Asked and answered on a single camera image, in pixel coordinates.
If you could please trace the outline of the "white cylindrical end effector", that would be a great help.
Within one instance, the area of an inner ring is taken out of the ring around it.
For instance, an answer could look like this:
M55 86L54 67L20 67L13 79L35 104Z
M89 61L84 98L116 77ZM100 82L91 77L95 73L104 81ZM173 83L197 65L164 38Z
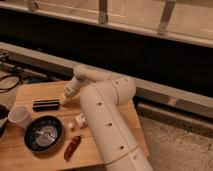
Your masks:
M60 103L62 106L66 106L71 98L76 96L82 87L86 86L89 83L86 79L79 79L77 77L73 77L64 87L64 92L61 95Z

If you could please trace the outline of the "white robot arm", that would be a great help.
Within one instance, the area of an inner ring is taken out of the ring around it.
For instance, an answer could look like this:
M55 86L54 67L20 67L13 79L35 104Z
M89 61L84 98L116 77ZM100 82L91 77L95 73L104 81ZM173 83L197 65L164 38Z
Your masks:
M80 93L80 105L107 171L153 171L118 106L136 94L134 79L77 65L62 105Z

